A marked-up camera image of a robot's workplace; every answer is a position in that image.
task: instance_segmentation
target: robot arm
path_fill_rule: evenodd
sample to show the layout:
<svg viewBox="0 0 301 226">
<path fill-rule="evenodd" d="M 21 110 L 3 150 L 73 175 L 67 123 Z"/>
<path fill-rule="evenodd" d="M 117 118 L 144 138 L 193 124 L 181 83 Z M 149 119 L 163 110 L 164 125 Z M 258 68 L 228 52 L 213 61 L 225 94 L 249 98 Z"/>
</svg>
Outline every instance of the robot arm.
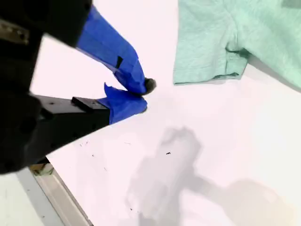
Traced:
<svg viewBox="0 0 301 226">
<path fill-rule="evenodd" d="M 154 80 L 144 78 L 133 47 L 98 14 L 91 0 L 1 1 L 0 174 L 34 164 L 57 148 L 111 123 L 112 97 L 66 100 L 30 94 L 44 33 L 110 68 L 129 90 L 114 90 L 115 97 L 144 101 L 141 95 L 155 88 Z M 113 42 L 106 39 L 111 35 Z M 92 38 L 94 48 L 87 43 Z M 122 107 L 120 100 L 114 104 Z"/>
</svg>

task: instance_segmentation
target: black rubber tip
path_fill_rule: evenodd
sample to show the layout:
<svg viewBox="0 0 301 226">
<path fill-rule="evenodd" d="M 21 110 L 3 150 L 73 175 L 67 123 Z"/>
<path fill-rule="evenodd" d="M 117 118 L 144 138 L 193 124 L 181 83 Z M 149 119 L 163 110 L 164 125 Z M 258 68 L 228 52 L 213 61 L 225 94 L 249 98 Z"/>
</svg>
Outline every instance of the black rubber tip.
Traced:
<svg viewBox="0 0 301 226">
<path fill-rule="evenodd" d="M 146 92 L 142 94 L 142 96 L 151 93 L 157 86 L 157 83 L 154 79 L 147 79 L 145 78 L 144 85 L 146 87 Z"/>
</svg>

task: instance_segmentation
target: white surface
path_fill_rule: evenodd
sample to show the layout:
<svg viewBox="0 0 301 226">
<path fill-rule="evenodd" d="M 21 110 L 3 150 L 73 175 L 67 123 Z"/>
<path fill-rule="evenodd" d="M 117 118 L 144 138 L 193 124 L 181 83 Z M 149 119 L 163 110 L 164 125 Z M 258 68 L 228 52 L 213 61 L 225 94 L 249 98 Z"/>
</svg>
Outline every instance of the white surface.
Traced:
<svg viewBox="0 0 301 226">
<path fill-rule="evenodd" d="M 0 176 L 0 225 L 64 226 L 28 169 Z"/>
<path fill-rule="evenodd" d="M 240 81 L 174 86 L 177 1 L 95 4 L 158 87 L 146 113 L 49 156 L 93 224 L 301 225 L 301 94 L 251 65 Z M 120 87 L 76 50 L 50 39 L 42 48 L 35 94 L 101 98 L 104 82 Z"/>
</svg>

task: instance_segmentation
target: blue tape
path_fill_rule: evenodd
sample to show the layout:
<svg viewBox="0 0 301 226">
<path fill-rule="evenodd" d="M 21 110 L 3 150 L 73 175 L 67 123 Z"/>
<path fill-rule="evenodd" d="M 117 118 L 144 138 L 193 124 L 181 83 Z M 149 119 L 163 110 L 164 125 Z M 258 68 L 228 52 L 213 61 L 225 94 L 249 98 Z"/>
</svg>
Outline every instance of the blue tape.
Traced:
<svg viewBox="0 0 301 226">
<path fill-rule="evenodd" d="M 145 77 L 138 55 L 129 44 L 92 6 L 77 44 L 78 49 L 108 67 L 130 92 L 146 92 Z"/>
<path fill-rule="evenodd" d="M 143 97 L 104 84 L 106 98 L 97 101 L 110 110 L 110 125 L 145 111 L 147 102 Z"/>
</svg>

